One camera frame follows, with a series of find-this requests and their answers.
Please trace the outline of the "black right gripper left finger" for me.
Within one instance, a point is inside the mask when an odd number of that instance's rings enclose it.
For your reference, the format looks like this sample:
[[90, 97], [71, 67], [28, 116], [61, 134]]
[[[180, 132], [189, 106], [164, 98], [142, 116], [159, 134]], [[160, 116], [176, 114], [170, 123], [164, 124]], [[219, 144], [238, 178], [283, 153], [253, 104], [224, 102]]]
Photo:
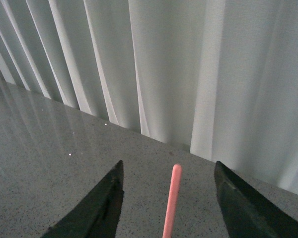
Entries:
[[119, 161], [102, 180], [42, 235], [44, 238], [114, 238], [124, 198], [124, 165]]

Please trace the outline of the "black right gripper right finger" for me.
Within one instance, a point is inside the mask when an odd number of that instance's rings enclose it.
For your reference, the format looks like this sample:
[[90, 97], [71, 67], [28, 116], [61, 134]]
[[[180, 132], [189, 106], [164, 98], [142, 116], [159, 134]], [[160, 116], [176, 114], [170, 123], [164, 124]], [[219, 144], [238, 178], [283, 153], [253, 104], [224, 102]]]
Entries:
[[217, 201], [231, 238], [298, 238], [298, 221], [221, 161], [214, 169]]

